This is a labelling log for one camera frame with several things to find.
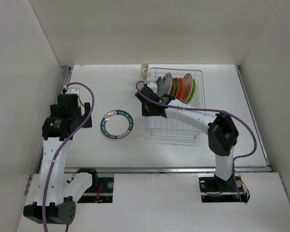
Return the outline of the white plate green rim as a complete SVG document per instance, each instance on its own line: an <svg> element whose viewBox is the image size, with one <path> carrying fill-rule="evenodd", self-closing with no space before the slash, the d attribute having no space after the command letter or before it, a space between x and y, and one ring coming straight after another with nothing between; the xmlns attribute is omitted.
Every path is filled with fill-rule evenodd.
<svg viewBox="0 0 290 232"><path fill-rule="evenodd" d="M103 116L100 129L108 139L119 140L127 137L134 126L132 116L123 110L113 110Z"/></svg>

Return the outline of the dark teal patterned plate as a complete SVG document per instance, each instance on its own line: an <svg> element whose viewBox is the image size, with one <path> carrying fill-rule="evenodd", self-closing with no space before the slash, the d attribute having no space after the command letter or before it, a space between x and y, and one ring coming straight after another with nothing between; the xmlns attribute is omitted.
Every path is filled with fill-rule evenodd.
<svg viewBox="0 0 290 232"><path fill-rule="evenodd" d="M162 89L162 86L163 86L163 79L162 79L162 77L159 77L157 79L156 84L157 84L157 95L160 97L161 96L161 89Z"/></svg>

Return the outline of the orange translucent plate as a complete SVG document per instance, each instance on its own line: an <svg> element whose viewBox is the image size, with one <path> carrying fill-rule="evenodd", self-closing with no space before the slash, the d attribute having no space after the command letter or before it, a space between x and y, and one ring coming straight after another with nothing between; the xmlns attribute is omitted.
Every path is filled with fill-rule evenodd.
<svg viewBox="0 0 290 232"><path fill-rule="evenodd" d="M174 97L179 100L182 98L182 95L183 95L184 81L183 81L183 78L177 78L177 80L178 80L178 85L177 85L177 90Z"/></svg>

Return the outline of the amber patterned plate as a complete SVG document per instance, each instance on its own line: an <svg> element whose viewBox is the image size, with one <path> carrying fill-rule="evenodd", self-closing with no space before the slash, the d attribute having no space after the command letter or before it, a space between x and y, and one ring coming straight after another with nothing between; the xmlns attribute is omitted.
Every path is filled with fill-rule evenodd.
<svg viewBox="0 0 290 232"><path fill-rule="evenodd" d="M170 95L173 98L176 97L176 94L177 94L177 91L178 91L178 87L179 87L179 79L177 77L173 78L172 79L172 87L171 87L171 90L170 90Z"/></svg>

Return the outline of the lime green plate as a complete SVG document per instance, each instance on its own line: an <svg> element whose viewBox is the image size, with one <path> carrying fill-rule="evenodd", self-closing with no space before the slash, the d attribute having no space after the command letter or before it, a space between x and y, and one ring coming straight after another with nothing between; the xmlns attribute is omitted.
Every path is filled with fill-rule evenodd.
<svg viewBox="0 0 290 232"><path fill-rule="evenodd" d="M193 79L193 85L192 85L192 89L191 92L189 94L188 99L186 100L185 104L190 104L192 102L192 100L194 99L195 95L196 95L196 91L197 91L197 83L196 81Z"/></svg>

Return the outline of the white plate orange sunburst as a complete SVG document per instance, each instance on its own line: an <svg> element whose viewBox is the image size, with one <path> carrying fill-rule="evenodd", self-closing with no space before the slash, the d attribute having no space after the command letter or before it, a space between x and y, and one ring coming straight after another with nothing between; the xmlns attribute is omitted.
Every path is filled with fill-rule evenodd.
<svg viewBox="0 0 290 232"><path fill-rule="evenodd" d="M187 73L184 77L183 77L183 91L182 91L182 96L180 97L180 101L182 103L186 103L191 91L192 91L192 87L193 87L193 78L192 75L190 73Z"/></svg>

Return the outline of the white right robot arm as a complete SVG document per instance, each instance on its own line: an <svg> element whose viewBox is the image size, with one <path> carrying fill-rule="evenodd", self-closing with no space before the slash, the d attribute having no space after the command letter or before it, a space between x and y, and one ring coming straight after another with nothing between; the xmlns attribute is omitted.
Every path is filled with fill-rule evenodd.
<svg viewBox="0 0 290 232"><path fill-rule="evenodd" d="M210 110L191 108L168 94L159 97L147 85L137 90L135 97L142 104L142 116L176 120L207 135L208 147L215 154L215 187L226 190L231 186L233 153L239 132L230 115L222 112L211 114Z"/></svg>

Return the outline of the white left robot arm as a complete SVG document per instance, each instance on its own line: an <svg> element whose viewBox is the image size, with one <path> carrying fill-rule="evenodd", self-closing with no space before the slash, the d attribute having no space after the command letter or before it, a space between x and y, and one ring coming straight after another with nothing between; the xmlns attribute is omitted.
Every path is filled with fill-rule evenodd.
<svg viewBox="0 0 290 232"><path fill-rule="evenodd" d="M42 126L43 159L40 181L32 204L26 205L24 217L38 224L70 225L76 203L85 191L95 191L98 179L94 171L80 171L70 183L65 179L66 158L77 128L91 128L90 103L82 113L78 93L59 94L50 106L50 116Z"/></svg>

